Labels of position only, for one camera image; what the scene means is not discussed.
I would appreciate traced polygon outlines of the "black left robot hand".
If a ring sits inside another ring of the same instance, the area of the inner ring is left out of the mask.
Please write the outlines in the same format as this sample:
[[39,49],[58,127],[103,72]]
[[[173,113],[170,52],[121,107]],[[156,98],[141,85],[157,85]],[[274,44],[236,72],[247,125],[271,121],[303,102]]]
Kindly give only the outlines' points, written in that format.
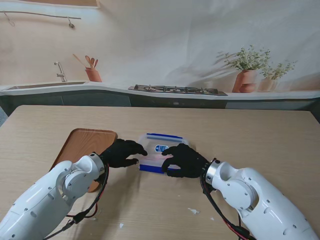
[[105,149],[99,158],[104,164],[108,164],[110,168],[126,168],[136,165],[139,160],[137,158],[129,158],[131,155],[147,156],[148,153],[144,147],[133,141],[117,139],[111,146]]

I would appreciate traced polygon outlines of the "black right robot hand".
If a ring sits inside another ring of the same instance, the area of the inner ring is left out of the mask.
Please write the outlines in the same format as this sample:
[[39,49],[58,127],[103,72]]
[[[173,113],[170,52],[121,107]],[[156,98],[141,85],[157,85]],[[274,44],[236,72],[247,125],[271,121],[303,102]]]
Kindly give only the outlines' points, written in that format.
[[184,143],[164,150],[161,155],[172,155],[163,162],[161,170],[174,178],[199,178],[209,164],[207,159]]

